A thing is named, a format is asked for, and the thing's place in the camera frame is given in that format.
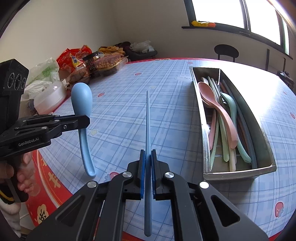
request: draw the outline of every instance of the silver screw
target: silver screw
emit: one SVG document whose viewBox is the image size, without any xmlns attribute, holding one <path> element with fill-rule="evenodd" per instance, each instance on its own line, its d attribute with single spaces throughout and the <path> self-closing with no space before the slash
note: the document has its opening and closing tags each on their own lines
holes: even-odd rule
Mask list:
<svg viewBox="0 0 296 241">
<path fill-rule="evenodd" d="M 174 174 L 172 172 L 166 172 L 165 177 L 172 178 L 172 177 L 174 177 Z"/>
<path fill-rule="evenodd" d="M 131 172 L 124 172 L 122 176 L 125 178 L 131 177 Z"/>
<path fill-rule="evenodd" d="M 87 186 L 88 186 L 89 188 L 95 188 L 95 187 L 96 187 L 96 182 L 94 182 L 94 181 L 90 181 L 89 183 L 87 183 Z"/>
<path fill-rule="evenodd" d="M 201 182 L 200 187 L 203 189 L 207 189 L 209 187 L 209 184 L 207 182 Z"/>
</svg>

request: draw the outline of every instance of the window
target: window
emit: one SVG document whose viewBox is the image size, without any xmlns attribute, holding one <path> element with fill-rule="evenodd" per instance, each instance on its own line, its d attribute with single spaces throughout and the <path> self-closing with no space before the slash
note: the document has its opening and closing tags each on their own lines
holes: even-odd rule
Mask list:
<svg viewBox="0 0 296 241">
<path fill-rule="evenodd" d="M 267 0 L 184 0 L 189 27 L 193 20 L 216 23 L 214 30 L 244 35 L 289 55 L 285 21 Z"/>
</svg>

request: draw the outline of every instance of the white wall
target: white wall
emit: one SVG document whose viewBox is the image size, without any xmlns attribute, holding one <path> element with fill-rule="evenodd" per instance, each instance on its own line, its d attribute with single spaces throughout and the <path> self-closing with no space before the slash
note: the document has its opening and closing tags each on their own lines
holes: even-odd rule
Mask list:
<svg viewBox="0 0 296 241">
<path fill-rule="evenodd" d="M 15 58 L 28 69 L 66 48 L 120 42 L 109 0 L 31 0 L 0 38 L 0 62 Z"/>
<path fill-rule="evenodd" d="M 113 0 L 117 26 L 123 41 L 150 40 L 158 51 L 157 57 L 195 57 L 217 59 L 214 47 L 229 44 L 239 51 L 236 62 L 265 69 L 266 52 L 270 49 L 269 71 L 282 70 L 284 57 L 286 71 L 296 80 L 296 41 L 290 34 L 289 57 L 257 40 L 237 34 L 209 29 L 182 29 L 189 26 L 184 0 Z"/>
</svg>

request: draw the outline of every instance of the cutlery box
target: cutlery box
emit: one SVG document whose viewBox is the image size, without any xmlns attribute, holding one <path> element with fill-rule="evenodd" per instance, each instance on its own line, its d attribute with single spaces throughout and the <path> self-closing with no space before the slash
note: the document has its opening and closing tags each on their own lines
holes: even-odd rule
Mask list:
<svg viewBox="0 0 296 241">
<path fill-rule="evenodd" d="M 235 179 L 254 179 L 259 175 L 267 174 L 276 171 L 276 163 L 274 160 L 274 155 L 272 153 L 269 141 L 265 134 L 264 129 L 261 126 L 260 121 L 258 121 L 252 110 L 249 108 L 248 104 L 239 93 L 232 81 L 226 76 L 226 74 L 218 68 L 205 68 L 205 67 L 190 67 L 190 72 L 194 82 L 198 110 L 200 114 L 201 123 L 201 136 L 202 136 L 202 164 L 203 164 L 203 178 L 208 181 L 222 181 L 222 180 L 235 180 Z M 220 82 L 225 81 L 230 91 L 233 94 L 234 99 L 239 106 L 242 115 L 245 119 L 247 127 L 250 132 L 252 143 L 254 146 L 255 156 L 257 159 L 257 168 L 252 169 L 252 165 L 245 163 L 240 157 L 238 149 L 236 148 L 237 163 L 236 171 L 229 171 L 229 163 L 223 160 L 222 156 L 222 145 L 220 138 L 218 139 L 216 155 L 213 163 L 213 167 L 210 167 L 210 148 L 209 148 L 209 138 L 208 130 L 212 121 L 213 109 L 204 107 L 202 98 L 198 89 L 198 82 L 201 81 L 201 77 L 207 78 L 210 76 L 215 81 L 220 80 Z M 242 131 L 240 126 L 237 124 L 237 131 L 240 140 L 244 145 L 244 139 L 242 138 Z"/>
</svg>

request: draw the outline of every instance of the black stool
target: black stool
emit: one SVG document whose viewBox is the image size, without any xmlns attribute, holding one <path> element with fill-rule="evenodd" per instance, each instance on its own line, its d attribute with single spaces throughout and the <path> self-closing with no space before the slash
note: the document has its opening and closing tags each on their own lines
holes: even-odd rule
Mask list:
<svg viewBox="0 0 296 241">
<path fill-rule="evenodd" d="M 227 44 L 219 44 L 215 46 L 214 51 L 218 55 L 218 59 L 220 59 L 220 55 L 227 55 L 232 57 L 233 62 L 235 62 L 235 58 L 239 56 L 237 49 Z"/>
</svg>

